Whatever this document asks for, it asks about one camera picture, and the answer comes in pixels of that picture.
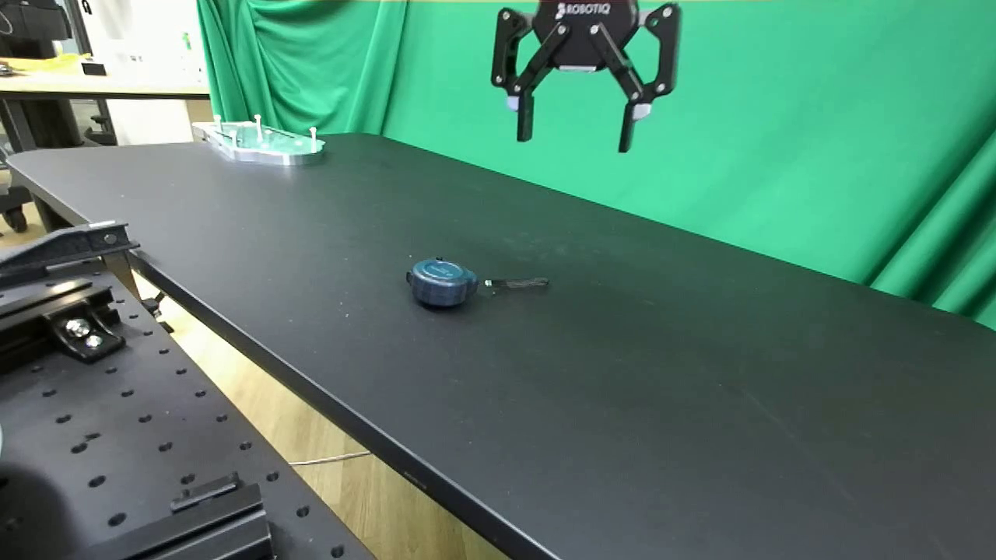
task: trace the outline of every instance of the green backdrop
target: green backdrop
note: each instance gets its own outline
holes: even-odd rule
[[[201,0],[214,113],[385,134],[996,328],[996,4],[685,0],[629,155],[603,71],[547,75],[515,139],[502,5]],[[653,41],[629,54],[652,75]]]

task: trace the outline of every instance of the black table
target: black table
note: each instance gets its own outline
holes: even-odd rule
[[[24,153],[68,222],[423,493],[534,556],[989,556],[996,335],[378,138],[316,169]],[[544,297],[411,301],[446,255]]]

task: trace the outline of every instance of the robotic arm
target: robotic arm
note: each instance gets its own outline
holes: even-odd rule
[[[550,67],[610,67],[626,93],[619,153],[629,153],[632,125],[652,116],[652,102],[677,89],[677,46],[680,46],[680,5],[664,4],[639,15],[636,0],[539,0],[537,18],[502,9],[495,32],[493,84],[508,89],[511,109],[516,113],[516,139],[534,138],[534,89]],[[640,80],[626,57],[626,45],[639,29],[648,29],[658,45],[658,78]],[[519,41],[537,32],[539,49],[516,75]]]

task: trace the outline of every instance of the floor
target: floor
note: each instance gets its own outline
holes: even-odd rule
[[[0,223],[2,249],[37,239],[37,215],[29,210],[29,233]],[[246,355],[221,342],[175,301],[162,322],[181,349],[214,385],[256,423],[256,429],[302,473],[330,511],[384,560],[493,560],[489,542],[436,508],[408,479],[368,454],[358,441],[316,415],[302,397],[274,384]]]

